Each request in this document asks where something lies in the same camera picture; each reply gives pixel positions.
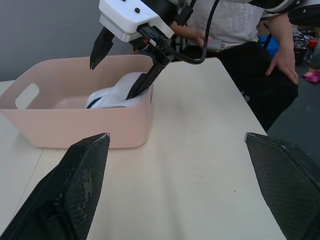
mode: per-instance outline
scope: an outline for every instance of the white fabric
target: white fabric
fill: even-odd
[[[197,0],[188,26],[205,30],[215,0]],[[248,3],[234,3],[221,0],[213,14],[210,36],[222,40],[225,47],[258,41],[256,29],[264,10]]]
[[[147,90],[143,91],[138,96],[126,100],[131,87],[137,81],[143,72],[131,72],[124,75],[113,87],[98,90],[92,93],[86,101],[87,108],[95,99],[95,102],[90,109],[105,109],[105,108],[128,108],[140,103],[147,95]]]

